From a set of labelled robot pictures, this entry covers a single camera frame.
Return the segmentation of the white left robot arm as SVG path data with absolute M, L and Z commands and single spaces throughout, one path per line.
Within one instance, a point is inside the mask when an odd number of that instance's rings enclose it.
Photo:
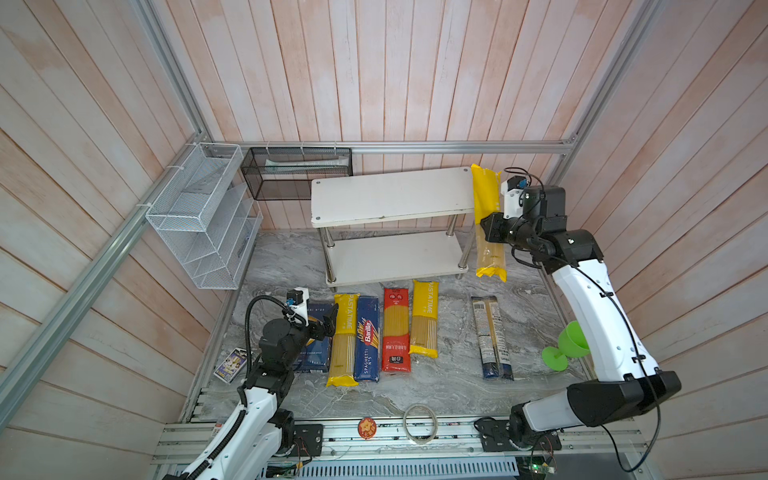
M 320 321 L 312 321 L 297 305 L 259 295 L 247 306 L 246 326 L 261 300 L 279 305 L 282 316 L 264 325 L 260 357 L 247 360 L 245 380 L 237 389 L 238 405 L 178 479 L 255 479 L 275 454 L 298 449 L 293 413 L 281 404 L 294 381 L 294 363 L 309 340 L 334 336 L 339 307 L 333 305 Z

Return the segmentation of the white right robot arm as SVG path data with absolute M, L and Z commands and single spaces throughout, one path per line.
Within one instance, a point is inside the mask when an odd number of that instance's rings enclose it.
M 513 407 L 509 436 L 515 447 L 532 449 L 555 430 L 599 427 L 658 410 L 681 390 L 678 375 L 659 367 L 632 327 L 593 235 L 568 229 L 563 188 L 531 186 L 518 176 L 505 187 L 476 186 L 473 193 L 485 240 L 529 253 L 528 266 L 544 271 L 563 292 L 596 373 L 591 381 Z

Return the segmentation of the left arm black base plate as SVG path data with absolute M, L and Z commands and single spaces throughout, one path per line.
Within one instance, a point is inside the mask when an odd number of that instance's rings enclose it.
M 313 459 L 321 455 L 324 434 L 322 423 L 297 424 L 294 414 L 284 409 L 279 409 L 269 423 L 281 434 L 277 456 Z

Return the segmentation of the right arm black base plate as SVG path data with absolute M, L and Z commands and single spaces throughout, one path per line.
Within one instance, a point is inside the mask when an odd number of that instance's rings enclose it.
M 555 430 L 535 432 L 519 418 L 481 417 L 473 422 L 484 452 L 559 451 L 562 443 Z

